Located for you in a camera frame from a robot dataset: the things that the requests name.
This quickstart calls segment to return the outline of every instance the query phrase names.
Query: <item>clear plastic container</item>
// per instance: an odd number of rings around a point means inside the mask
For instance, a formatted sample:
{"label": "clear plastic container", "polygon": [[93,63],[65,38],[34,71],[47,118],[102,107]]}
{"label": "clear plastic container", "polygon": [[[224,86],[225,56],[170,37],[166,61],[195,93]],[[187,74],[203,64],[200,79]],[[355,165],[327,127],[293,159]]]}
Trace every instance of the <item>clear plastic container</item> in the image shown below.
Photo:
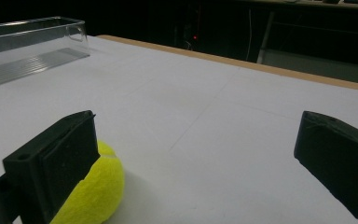
{"label": "clear plastic container", "polygon": [[49,17],[0,24],[0,84],[88,56],[83,21]]}

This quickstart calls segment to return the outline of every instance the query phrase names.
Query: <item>dark background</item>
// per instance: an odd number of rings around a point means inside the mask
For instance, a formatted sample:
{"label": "dark background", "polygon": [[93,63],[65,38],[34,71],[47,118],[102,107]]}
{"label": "dark background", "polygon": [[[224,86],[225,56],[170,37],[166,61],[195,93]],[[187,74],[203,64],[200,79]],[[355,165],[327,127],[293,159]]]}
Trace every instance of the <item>dark background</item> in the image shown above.
{"label": "dark background", "polygon": [[358,64],[358,10],[257,1],[0,1],[0,23],[63,16],[88,35],[115,35],[256,62],[269,49]]}

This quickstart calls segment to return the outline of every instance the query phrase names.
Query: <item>cable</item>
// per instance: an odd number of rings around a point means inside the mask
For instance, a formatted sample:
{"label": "cable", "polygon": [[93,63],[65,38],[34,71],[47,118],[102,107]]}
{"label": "cable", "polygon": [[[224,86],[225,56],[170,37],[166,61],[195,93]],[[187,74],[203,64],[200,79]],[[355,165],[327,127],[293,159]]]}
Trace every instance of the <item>cable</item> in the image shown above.
{"label": "cable", "polygon": [[252,14],[251,9],[249,8],[249,46],[248,46],[248,52],[246,54],[246,61],[249,59],[249,53],[251,51],[251,45],[252,45]]}

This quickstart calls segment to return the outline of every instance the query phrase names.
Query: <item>yellow tennis ball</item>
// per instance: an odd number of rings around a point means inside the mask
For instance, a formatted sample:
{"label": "yellow tennis ball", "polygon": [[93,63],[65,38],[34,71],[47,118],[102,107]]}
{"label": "yellow tennis ball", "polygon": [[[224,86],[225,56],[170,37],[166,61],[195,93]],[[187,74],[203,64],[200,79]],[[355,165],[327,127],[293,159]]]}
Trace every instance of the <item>yellow tennis ball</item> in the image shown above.
{"label": "yellow tennis ball", "polygon": [[124,192],[124,170],[115,151],[98,141],[101,157],[71,192],[50,222],[52,224],[100,224],[116,211]]}

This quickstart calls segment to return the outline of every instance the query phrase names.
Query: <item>table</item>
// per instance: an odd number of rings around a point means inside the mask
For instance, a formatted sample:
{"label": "table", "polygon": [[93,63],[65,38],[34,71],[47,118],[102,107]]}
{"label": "table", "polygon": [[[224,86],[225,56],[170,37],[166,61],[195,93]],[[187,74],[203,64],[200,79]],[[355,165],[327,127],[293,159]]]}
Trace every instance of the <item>table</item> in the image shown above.
{"label": "table", "polygon": [[358,223],[293,155],[304,110],[358,128],[358,84],[101,37],[88,58],[0,85],[0,175],[90,109],[126,172],[107,223]]}

